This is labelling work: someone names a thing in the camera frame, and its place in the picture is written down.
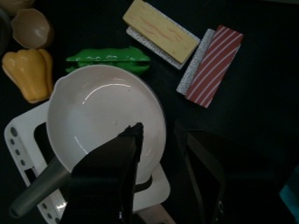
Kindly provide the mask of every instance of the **plastic toy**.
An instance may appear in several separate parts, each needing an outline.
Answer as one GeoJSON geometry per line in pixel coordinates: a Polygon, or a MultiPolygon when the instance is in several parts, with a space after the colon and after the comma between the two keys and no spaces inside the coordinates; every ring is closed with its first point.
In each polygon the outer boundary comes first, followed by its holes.
{"type": "Polygon", "coordinates": [[[66,62],[72,63],[66,72],[84,66],[100,64],[120,67],[133,74],[141,74],[149,68],[149,61],[144,53],[132,46],[122,49],[84,49],[66,58],[66,62]]]}

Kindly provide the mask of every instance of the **frying pan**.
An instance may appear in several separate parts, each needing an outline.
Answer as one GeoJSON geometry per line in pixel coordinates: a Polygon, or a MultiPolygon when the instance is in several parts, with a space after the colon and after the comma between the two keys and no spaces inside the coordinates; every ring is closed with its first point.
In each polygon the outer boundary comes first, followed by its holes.
{"type": "Polygon", "coordinates": [[[46,119],[56,158],[14,200],[10,215],[26,214],[65,184],[72,168],[86,154],[136,123],[144,125],[144,142],[134,183],[142,184],[160,162],[165,143],[164,112],[153,91],[114,66],[85,66],[60,78],[46,119]]]}

